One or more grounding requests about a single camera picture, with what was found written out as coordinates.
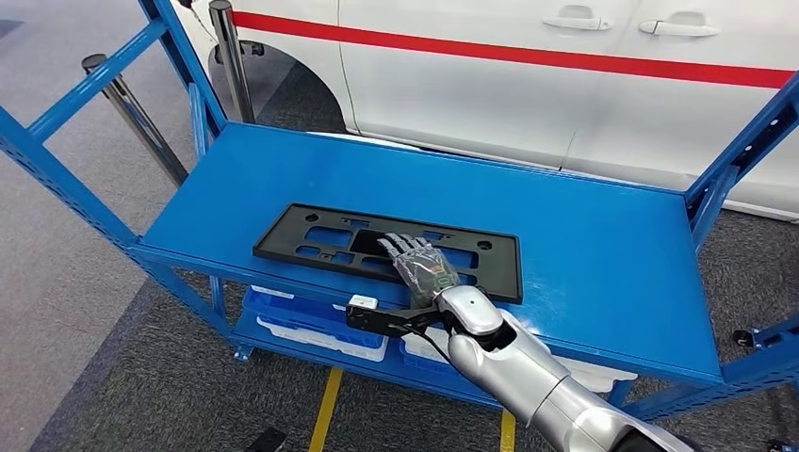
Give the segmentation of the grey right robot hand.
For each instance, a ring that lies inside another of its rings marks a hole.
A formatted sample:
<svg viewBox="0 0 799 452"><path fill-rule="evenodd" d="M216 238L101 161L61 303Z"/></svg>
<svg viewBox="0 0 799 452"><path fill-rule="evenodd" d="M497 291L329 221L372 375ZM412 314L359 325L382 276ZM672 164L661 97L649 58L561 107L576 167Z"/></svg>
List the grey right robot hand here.
<svg viewBox="0 0 799 452"><path fill-rule="evenodd" d="M427 308L444 290L459 285L460 276L443 252L424 237L387 233L377 242L410 293L412 309Z"/></svg>

